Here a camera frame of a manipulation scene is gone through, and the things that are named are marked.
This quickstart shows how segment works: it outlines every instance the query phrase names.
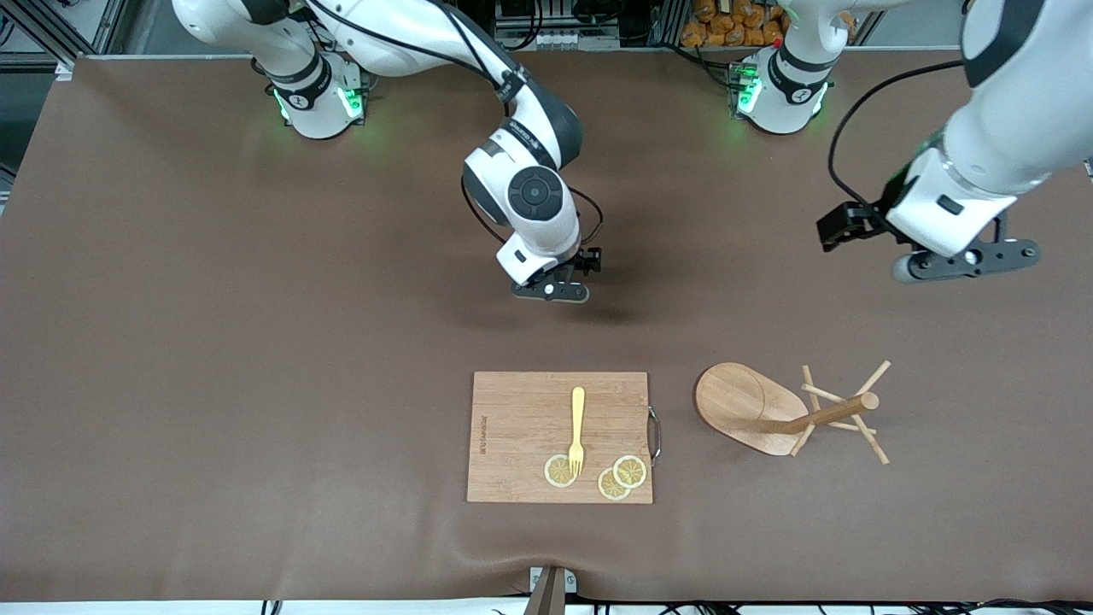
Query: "metal handle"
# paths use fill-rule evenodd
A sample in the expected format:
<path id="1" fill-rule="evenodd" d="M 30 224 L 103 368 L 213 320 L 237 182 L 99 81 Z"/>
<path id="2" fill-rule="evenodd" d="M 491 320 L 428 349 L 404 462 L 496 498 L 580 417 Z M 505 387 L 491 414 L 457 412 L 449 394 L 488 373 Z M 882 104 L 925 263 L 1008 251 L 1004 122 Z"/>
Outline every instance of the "metal handle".
<path id="1" fill-rule="evenodd" d="M 649 406 L 649 418 L 653 419 L 653 434 L 655 436 L 654 441 L 656 442 L 656 449 L 649 447 L 649 465 L 657 468 L 657 458 L 660 457 L 660 419 L 657 418 L 657 413 L 653 411 L 653 406 Z"/>

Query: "table surface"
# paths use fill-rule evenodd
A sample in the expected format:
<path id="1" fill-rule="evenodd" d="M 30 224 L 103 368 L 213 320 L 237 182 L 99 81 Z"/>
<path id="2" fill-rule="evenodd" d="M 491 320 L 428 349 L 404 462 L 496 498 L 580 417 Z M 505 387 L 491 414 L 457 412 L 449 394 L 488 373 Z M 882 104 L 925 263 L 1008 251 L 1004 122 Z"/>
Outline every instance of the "table surface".
<path id="1" fill-rule="evenodd" d="M 774 137 L 671 54 L 528 55 L 608 215 L 584 305 L 509 296 L 462 202 L 501 118 L 469 73 L 385 80 L 366 127 L 306 141 L 245 61 L 79 62 L 0 223 L 0 599 L 496 595 L 543 564 L 610 600 L 1093 599 L 1089 179 L 1013 208 L 1045 255 L 1008 275 L 904 286 L 891 240 L 816 240 L 838 117 L 951 57 L 848 54 Z M 967 94 L 877 96 L 846 180 L 878 193 Z M 888 466 L 833 429 L 765 457 L 694 410 L 714 364 L 845 395 L 883 359 Z M 656 504 L 467 504 L 477 370 L 648 372 Z"/>

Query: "black cable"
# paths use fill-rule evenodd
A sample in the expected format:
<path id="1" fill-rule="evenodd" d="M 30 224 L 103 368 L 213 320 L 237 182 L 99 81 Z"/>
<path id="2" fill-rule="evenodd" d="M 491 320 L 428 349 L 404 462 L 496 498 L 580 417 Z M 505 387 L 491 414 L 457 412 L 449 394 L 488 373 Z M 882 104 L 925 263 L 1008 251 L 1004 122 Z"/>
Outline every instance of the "black cable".
<path id="1" fill-rule="evenodd" d="M 703 59 L 696 58 L 695 56 L 692 56 L 691 54 L 687 54 L 682 47 L 677 47 L 675 45 L 668 45 L 666 43 L 663 45 L 657 45 L 657 47 L 663 47 L 666 49 L 671 49 L 672 51 L 675 51 L 680 57 L 682 57 L 683 59 L 685 59 L 685 60 L 687 60 L 687 61 L 690 61 L 692 63 L 703 64 L 703 66 L 709 66 L 709 67 L 713 67 L 713 68 L 722 68 L 722 69 L 724 68 L 729 68 L 728 62 L 712 62 L 709 60 L 703 60 Z"/>
<path id="2" fill-rule="evenodd" d="M 266 615 L 266 606 L 272 603 L 270 608 L 270 615 L 279 615 L 281 613 L 281 605 L 284 604 L 283 600 L 263 600 L 262 601 L 262 614 Z"/>
<path id="3" fill-rule="evenodd" d="M 698 600 L 692 603 L 700 615 L 740 615 L 736 606 L 726 602 Z"/>
<path id="4" fill-rule="evenodd" d="M 491 235 L 493 235 L 493 238 L 497 239 L 501 243 L 505 243 L 505 237 L 498 235 L 497 230 L 494 230 L 490 226 L 490 224 L 486 224 L 485 218 L 482 217 L 482 214 L 479 213 L 478 208 L 474 206 L 473 202 L 471 202 L 471 197 L 470 194 L 467 193 L 467 181 L 463 180 L 463 177 L 461 175 L 459 176 L 459 189 L 463 191 L 463 200 L 467 201 L 467 206 L 470 208 L 471 213 L 473 213 L 474 217 L 478 218 L 479 224 L 482 224 L 482 227 L 485 228 Z"/>
<path id="5" fill-rule="evenodd" d="M 919 615 L 971 615 L 972 613 L 979 611 L 980 608 L 990 607 L 1007 607 L 1007 608 L 1043 608 L 1045 611 L 1051 612 L 1055 615 L 1077 615 L 1072 613 L 1076 607 L 1090 607 L 1093 605 L 1086 603 L 1073 603 L 1073 602 L 1024 602 L 1020 600 L 1010 599 L 997 599 L 989 600 L 987 602 L 980 602 L 977 604 L 968 603 L 951 603 L 949 606 L 944 604 L 903 604 L 905 608 L 909 608 Z"/>
<path id="6" fill-rule="evenodd" d="M 4 34 L 3 32 L 5 27 L 8 28 L 7 34 Z M 11 35 L 13 32 L 15 32 L 15 24 L 13 22 L 8 21 L 8 17 L 0 15 L 0 35 L 3 35 L 3 39 L 0 39 L 0 47 L 3 47 L 4 45 L 8 44 L 8 40 L 11 39 Z"/>
<path id="7" fill-rule="evenodd" d="M 333 51 L 334 48 L 337 47 L 337 43 L 332 39 L 324 40 L 322 37 L 319 36 L 319 31 L 316 27 L 316 25 L 322 27 L 322 24 L 316 24 L 315 20 L 313 19 L 307 20 L 307 27 L 312 28 L 312 36 L 315 38 L 315 42 L 319 44 L 319 48 L 322 49 L 324 51 Z"/>
<path id="8" fill-rule="evenodd" d="M 843 134 L 843 129 L 846 128 L 846 122 L 850 120 L 854 114 L 857 113 L 857 110 L 861 107 L 861 105 L 865 104 L 865 102 L 868 100 L 870 97 L 872 97 L 873 94 L 880 92 L 881 90 L 888 87 L 889 85 L 892 85 L 893 83 L 903 81 L 904 79 L 909 79 L 912 76 L 918 76 L 920 74 L 936 72 L 939 70 L 947 70 L 950 68 L 957 68 L 961 66 L 964 66 L 963 60 L 951 60 L 948 62 L 941 62 L 928 67 L 916 68 L 915 70 L 908 70 L 906 72 L 901 72 L 895 76 L 890 76 L 889 79 L 881 81 L 877 85 L 873 85 L 872 87 L 869 88 L 868 92 L 866 92 L 860 98 L 858 98 L 857 102 L 850 105 L 850 110 L 846 111 L 846 115 L 843 116 L 843 119 L 838 121 L 838 126 L 835 127 L 835 133 L 832 134 L 831 138 L 831 147 L 828 147 L 827 150 L 827 174 L 831 175 L 832 181 L 835 181 L 836 186 L 842 188 L 844 192 L 849 194 L 850 198 L 853 198 L 854 200 L 858 201 L 862 206 L 875 213 L 872 203 L 870 201 L 867 201 L 865 197 L 862 197 L 860 193 L 857 192 L 857 190 L 848 186 L 846 181 L 844 181 L 838 176 L 838 173 L 835 172 L 835 150 L 838 146 L 838 138 Z"/>
<path id="9" fill-rule="evenodd" d="M 706 59 L 702 57 L 702 51 L 700 51 L 697 47 L 694 48 L 694 52 L 698 57 L 698 61 L 702 62 L 702 68 L 704 68 L 706 70 L 706 74 L 708 74 L 709 78 L 714 80 L 714 83 L 717 83 L 718 85 L 721 85 L 722 87 L 728 87 L 729 90 L 732 88 L 732 85 L 729 85 L 728 81 L 724 81 L 721 78 L 717 76 L 717 73 L 715 73 L 709 68 L 709 66 L 710 66 L 709 62 L 707 62 Z"/>
<path id="10" fill-rule="evenodd" d="M 615 2 L 616 5 L 610 7 L 610 10 L 608 10 L 608 7 L 595 7 L 597 3 L 610 5 L 609 1 L 613 0 L 576 0 L 573 3 L 573 16 L 578 22 L 590 25 L 599 25 L 611 20 L 616 20 L 622 15 L 623 11 L 621 1 Z"/>
<path id="11" fill-rule="evenodd" d="M 536 10 L 539 13 L 539 25 L 536 25 L 536 11 L 531 12 L 531 19 L 528 23 L 528 35 L 524 37 L 516 47 L 505 47 L 506 51 L 519 51 L 520 49 L 531 45 L 531 43 L 539 37 L 539 34 L 543 31 L 543 0 L 536 0 Z"/>
<path id="12" fill-rule="evenodd" d="M 481 224 L 482 227 L 486 229 L 486 232 L 493 235 L 493 238 L 497 239 L 500 243 L 505 243 L 505 237 L 501 236 L 501 234 L 498 234 L 497 230 L 494 230 L 493 227 L 485 221 L 485 217 L 482 217 L 482 214 L 479 213 L 479 209 L 478 206 L 474 205 L 474 202 L 471 200 L 471 196 L 467 193 L 467 181 L 463 180 L 463 177 L 461 175 L 459 176 L 459 189 L 463 192 L 463 200 L 467 201 L 468 209 L 470 209 L 471 213 L 474 214 L 474 217 L 479 221 L 479 224 Z M 588 201 L 588 204 L 592 205 L 592 209 L 596 210 L 596 214 L 599 217 L 599 220 L 596 222 L 596 226 L 592 227 L 592 232 L 588 233 L 588 236 L 580 239 L 580 245 L 585 245 L 588 241 L 595 239 L 596 235 L 600 234 L 600 229 L 603 228 L 603 209 L 600 208 L 600 203 L 596 202 L 596 199 L 578 190 L 577 188 L 569 187 L 569 191 Z"/>
<path id="13" fill-rule="evenodd" d="M 588 241 L 595 239 L 596 235 L 600 234 L 600 228 L 603 227 L 603 210 L 600 209 L 600 203 L 596 202 L 592 197 L 586 194 L 577 188 L 571 187 L 569 191 L 588 201 L 588 204 L 592 205 L 592 209 L 596 210 L 596 214 L 599 216 L 599 221 L 596 222 L 596 226 L 592 226 L 592 232 L 588 233 L 587 237 L 580 239 L 580 245 L 586 245 Z"/>
<path id="14" fill-rule="evenodd" d="M 482 61 L 482 58 L 479 57 L 478 50 L 474 49 L 474 46 L 471 45 L 470 38 L 467 37 L 467 33 L 463 32 L 463 27 L 459 25 L 459 20 L 456 19 L 456 15 L 448 9 L 444 8 L 444 4 L 437 4 L 436 8 L 440 9 L 440 12 L 443 12 L 448 17 L 448 21 L 451 22 L 451 27 L 456 28 L 456 33 L 459 34 L 459 37 L 463 39 L 463 45 L 467 45 L 467 50 L 470 51 L 472 56 L 474 56 L 474 61 L 477 61 L 479 63 L 479 68 L 482 69 L 482 74 L 484 74 L 485 78 L 490 80 L 490 83 L 493 83 L 493 88 L 500 90 L 501 83 L 497 83 L 493 79 L 493 75 L 490 74 L 490 71 L 486 70 L 485 63 Z"/>
<path id="15" fill-rule="evenodd" d="M 330 17 L 333 19 L 334 21 L 337 21 L 338 23 L 340 23 L 340 24 L 342 24 L 342 25 L 344 25 L 344 26 L 346 26 L 346 27 L 349 27 L 349 28 L 351 28 L 351 29 L 353 29 L 355 32 L 360 32 L 361 34 L 364 34 L 366 36 L 372 36 L 373 38 L 377 38 L 377 39 L 383 40 L 385 43 L 390 43 L 391 45 L 396 45 L 396 46 L 402 47 L 403 49 L 410 49 L 411 51 L 418 51 L 419 54 L 425 54 L 426 56 L 432 56 L 434 58 L 442 59 L 442 60 L 444 60 L 446 62 L 451 62 L 451 63 L 454 63 L 456 66 L 461 66 L 461 67 L 466 68 L 467 70 L 473 72 L 474 74 L 478 74 L 482 79 L 485 79 L 486 81 L 490 81 L 491 83 L 496 84 L 496 82 L 493 80 L 493 78 L 491 78 L 487 72 L 485 72 L 484 70 L 482 70 L 479 67 L 471 66 L 471 64 L 469 64 L 469 63 L 467 63 L 467 62 L 465 62 L 465 61 L 462 61 L 462 60 L 460 60 L 458 58 L 453 58 L 451 56 L 446 56 L 446 55 L 439 54 L 437 51 L 431 51 L 428 49 L 423 49 L 422 47 L 418 47 L 416 45 L 411 45 L 409 43 L 403 43 L 401 40 L 391 38 L 390 36 L 385 36 L 383 34 L 379 34 L 378 32 L 374 32 L 374 31 L 368 29 L 366 27 L 361 27 L 360 25 L 356 25 L 355 23 L 353 23 L 353 22 L 351 22 L 351 21 L 342 17 L 341 15 L 334 13 L 333 11 L 331 11 L 330 9 L 328 9 L 325 4 L 322 4 L 318 0 L 312 0 L 312 2 L 309 2 L 309 4 L 312 7 L 317 7 L 320 11 L 322 11 L 324 13 L 330 15 Z"/>

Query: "green led light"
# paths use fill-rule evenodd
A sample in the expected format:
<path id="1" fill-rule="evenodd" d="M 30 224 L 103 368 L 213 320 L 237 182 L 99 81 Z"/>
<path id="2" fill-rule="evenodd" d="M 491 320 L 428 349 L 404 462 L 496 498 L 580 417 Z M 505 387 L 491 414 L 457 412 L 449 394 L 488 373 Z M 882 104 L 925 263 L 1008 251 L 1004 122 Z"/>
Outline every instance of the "green led light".
<path id="1" fill-rule="evenodd" d="M 338 88 L 338 97 L 341 98 L 342 106 L 345 107 L 345 113 L 350 117 L 361 116 L 361 94 L 357 94 L 355 90 L 343 90 Z"/>
<path id="2" fill-rule="evenodd" d="M 827 84 L 825 83 L 820 92 L 816 94 L 816 105 L 812 107 L 812 115 L 820 113 L 820 107 L 823 106 L 823 95 L 827 92 Z"/>
<path id="3" fill-rule="evenodd" d="M 289 121 L 289 109 L 284 108 L 284 100 L 281 99 L 281 94 L 277 90 L 273 90 L 273 97 L 277 98 L 277 104 L 281 107 L 281 117 Z"/>
<path id="4" fill-rule="evenodd" d="M 759 94 L 763 90 L 763 80 L 755 76 L 748 84 L 748 87 L 740 93 L 740 106 L 737 108 L 740 113 L 751 113 L 755 108 L 755 100 L 759 99 Z"/>

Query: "wooden board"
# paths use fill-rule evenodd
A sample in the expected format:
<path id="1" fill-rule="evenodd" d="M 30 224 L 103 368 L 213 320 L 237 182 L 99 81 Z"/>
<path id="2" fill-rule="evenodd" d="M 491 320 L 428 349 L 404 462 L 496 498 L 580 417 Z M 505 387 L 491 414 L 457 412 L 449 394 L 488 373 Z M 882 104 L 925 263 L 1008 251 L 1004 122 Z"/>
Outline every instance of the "wooden board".
<path id="1" fill-rule="evenodd" d="M 788 456 L 791 434 L 756 431 L 759 421 L 794 421 L 808 414 L 804 402 L 785 387 L 740 364 L 716 365 L 698 379 L 698 416 L 721 434 L 771 456 Z"/>
<path id="2" fill-rule="evenodd" d="M 546 461 L 569 450 L 569 395 L 585 388 L 585 470 L 565 488 L 543 476 Z M 636 372 L 475 372 L 467 501 L 653 504 L 647 422 L 648 378 Z M 603 470 L 637 456 L 645 483 L 612 502 L 599 490 Z"/>

